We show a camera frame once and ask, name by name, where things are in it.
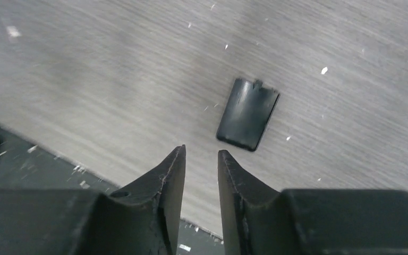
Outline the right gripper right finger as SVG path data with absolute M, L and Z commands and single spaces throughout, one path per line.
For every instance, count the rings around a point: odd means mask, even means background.
M 276 191 L 218 153 L 226 254 L 408 254 L 408 192 Z

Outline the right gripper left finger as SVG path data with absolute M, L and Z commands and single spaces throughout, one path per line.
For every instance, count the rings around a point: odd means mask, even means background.
M 186 147 L 107 195 L 0 189 L 0 254 L 176 254 Z

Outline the small black battery door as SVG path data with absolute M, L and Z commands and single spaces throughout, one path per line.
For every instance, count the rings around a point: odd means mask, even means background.
M 261 80 L 236 78 L 216 132 L 217 140 L 256 151 L 280 95 Z

